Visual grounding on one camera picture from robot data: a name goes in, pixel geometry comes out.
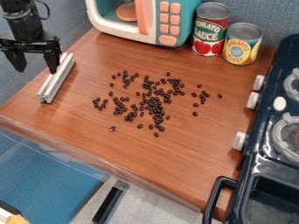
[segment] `microwave button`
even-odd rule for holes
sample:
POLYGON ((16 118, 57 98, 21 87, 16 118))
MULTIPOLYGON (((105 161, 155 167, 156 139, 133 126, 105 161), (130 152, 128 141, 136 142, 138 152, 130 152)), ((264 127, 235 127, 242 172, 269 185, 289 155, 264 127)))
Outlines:
POLYGON ((160 32, 169 33, 170 32, 170 27, 167 24, 161 24, 160 25, 160 32))
POLYGON ((168 12, 170 10, 170 3, 161 2, 160 3, 160 11, 168 12))
POLYGON ((181 4, 180 3, 172 3, 170 5, 170 12, 173 14, 179 14, 181 12, 181 4))
POLYGON ((160 36, 159 41, 165 46, 174 46, 177 43, 177 38, 168 35, 162 35, 160 36))
POLYGON ((172 25, 172 26, 170 27, 170 34, 171 34, 171 35, 174 35, 174 36, 179 35, 179 26, 177 26, 177 25, 172 25))
POLYGON ((181 19, 180 16, 174 16, 174 15, 172 15, 172 16, 170 17, 170 23, 171 23, 172 25, 179 25, 179 23, 180 23, 180 19, 181 19))
POLYGON ((166 14, 166 13, 160 14, 160 22, 161 23, 168 24, 169 21, 170 21, 170 16, 168 14, 166 14))

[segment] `white knob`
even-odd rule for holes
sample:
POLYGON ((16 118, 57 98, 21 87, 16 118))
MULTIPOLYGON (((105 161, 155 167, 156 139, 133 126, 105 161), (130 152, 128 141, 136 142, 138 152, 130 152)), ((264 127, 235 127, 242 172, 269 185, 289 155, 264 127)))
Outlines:
POLYGON ((255 93, 255 92, 252 92, 249 95, 249 99, 248 99, 248 102, 247 102, 247 107, 249 109, 255 109, 258 100, 259 100, 259 94, 255 93))
POLYGON ((246 133, 245 132, 238 132, 236 137, 233 140, 233 148, 237 151, 242 151, 242 148, 244 146, 244 142, 246 139, 246 133))
POLYGON ((254 81, 254 90, 261 91, 262 86, 264 85, 265 75, 258 75, 254 81))
POLYGON ((273 108, 276 111, 283 111, 287 107, 287 101, 284 99, 282 96, 276 97, 274 103, 273 103, 273 108))

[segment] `yellow can label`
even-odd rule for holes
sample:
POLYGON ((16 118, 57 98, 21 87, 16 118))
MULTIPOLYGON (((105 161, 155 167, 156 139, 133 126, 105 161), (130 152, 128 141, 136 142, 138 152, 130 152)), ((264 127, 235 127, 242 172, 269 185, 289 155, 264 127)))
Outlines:
POLYGON ((261 38, 244 41, 227 35, 223 57, 234 65, 248 65, 256 60, 260 45, 261 38))
POLYGON ((233 64, 243 64, 250 57, 250 53, 250 45, 243 40, 232 38, 226 42, 226 59, 233 64))

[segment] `tin can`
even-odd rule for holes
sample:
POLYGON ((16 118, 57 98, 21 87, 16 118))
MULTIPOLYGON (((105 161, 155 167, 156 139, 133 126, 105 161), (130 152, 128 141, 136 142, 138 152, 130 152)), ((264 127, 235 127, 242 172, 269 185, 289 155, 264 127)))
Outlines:
POLYGON ((231 12, 222 3, 202 3, 196 9, 192 50, 201 55, 222 53, 231 12))
POLYGON ((234 65, 249 65, 256 60, 261 41, 262 31, 255 24, 233 24, 228 28, 222 55, 234 65))

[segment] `wooden board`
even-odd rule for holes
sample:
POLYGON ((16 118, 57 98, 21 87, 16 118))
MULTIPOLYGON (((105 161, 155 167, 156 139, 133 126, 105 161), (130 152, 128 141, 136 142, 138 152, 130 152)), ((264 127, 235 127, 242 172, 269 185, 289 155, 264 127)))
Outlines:
MULTIPOLYGON (((236 132, 249 127, 254 112, 246 109, 247 98, 256 75, 267 72, 274 48, 263 46, 257 61, 250 66, 234 66, 221 56, 195 55, 188 45, 164 48, 99 35, 93 29, 71 52, 75 53, 77 65, 53 104, 40 104, 36 96, 47 76, 43 72, 0 109, 1 115, 82 149, 200 208, 205 208, 218 176, 237 178, 240 153, 231 145, 236 132), (120 78, 111 78, 124 69, 141 75, 128 90, 122 87, 120 78), (144 75, 159 80, 168 71, 172 78, 182 79, 186 95, 172 96, 172 104, 164 106, 171 119, 164 123, 166 131, 160 132, 159 138, 148 128, 152 123, 149 115, 133 122, 124 122, 123 115, 113 115, 115 105, 108 91, 113 89, 115 96, 130 97, 130 104, 138 103, 136 91, 143 91, 144 75), (113 88, 109 86, 111 82, 115 84, 113 88), (191 92, 200 90, 212 97, 205 106, 194 108, 192 104, 199 99, 191 92), (94 109, 92 100, 97 96, 110 100, 103 111, 94 109), (199 116, 194 117, 193 111, 198 111, 199 116), (139 123, 143 129, 136 127, 139 123), (111 126, 116 126, 115 132, 109 131, 111 126)), ((51 139, 44 142, 51 145, 51 139)), ((92 164, 116 173, 101 161, 92 164)), ((224 217, 229 196, 228 192, 222 194, 216 217, 224 217)))

